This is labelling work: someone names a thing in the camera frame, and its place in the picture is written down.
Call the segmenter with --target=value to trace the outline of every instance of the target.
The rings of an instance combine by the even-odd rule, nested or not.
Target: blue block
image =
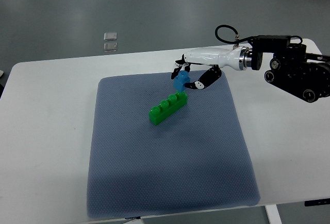
[[[173,86],[178,92],[182,93],[186,89],[184,85],[187,82],[190,82],[188,72],[180,71],[177,77],[174,78]]]

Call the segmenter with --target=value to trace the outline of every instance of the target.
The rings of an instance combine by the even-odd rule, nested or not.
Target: robotic hand
[[[226,41],[218,36],[222,27],[230,28],[236,34],[235,41]],[[270,70],[265,72],[266,82],[306,101],[330,96],[330,56],[306,53],[306,45],[299,36],[253,36],[239,40],[238,32],[228,25],[220,25],[215,31],[216,38],[233,49],[197,48],[182,55],[175,61],[171,79],[180,70],[190,71],[191,64],[211,66],[197,81],[185,83],[186,88],[204,89],[221,77],[221,68],[230,66],[237,71],[251,67],[259,70],[263,53],[274,53]],[[291,38],[299,38],[300,43],[290,43]],[[239,46],[248,41],[252,48]]]

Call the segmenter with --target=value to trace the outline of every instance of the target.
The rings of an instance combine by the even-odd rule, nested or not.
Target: white robotic forearm
[[[190,89],[204,89],[221,77],[221,68],[225,66],[237,71],[243,71],[247,67],[251,67],[251,52],[245,46],[234,49],[216,47],[193,49],[183,54],[181,59],[175,61],[171,78],[174,79],[182,67],[189,72],[191,64],[211,66],[197,81],[185,84],[185,87]]]

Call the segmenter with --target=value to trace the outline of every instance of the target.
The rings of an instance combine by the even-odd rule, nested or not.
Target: white table
[[[304,43],[320,53],[313,41]],[[0,99],[0,223],[91,221],[86,187],[98,82],[170,72],[187,51],[15,65]],[[266,83],[270,59],[264,55],[260,71],[223,69],[254,166],[259,205],[328,198],[330,98],[308,104]]]

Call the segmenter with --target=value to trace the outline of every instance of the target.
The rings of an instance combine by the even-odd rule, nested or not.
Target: robot finger
[[[221,75],[222,72],[220,68],[215,65],[206,71],[198,81],[185,83],[185,87],[189,89],[205,89],[218,80]]]
[[[184,55],[182,55],[181,59],[175,61],[174,70],[171,75],[172,80],[179,74],[179,72],[180,72],[182,66],[184,66],[184,64],[186,64],[186,62],[184,60]]]

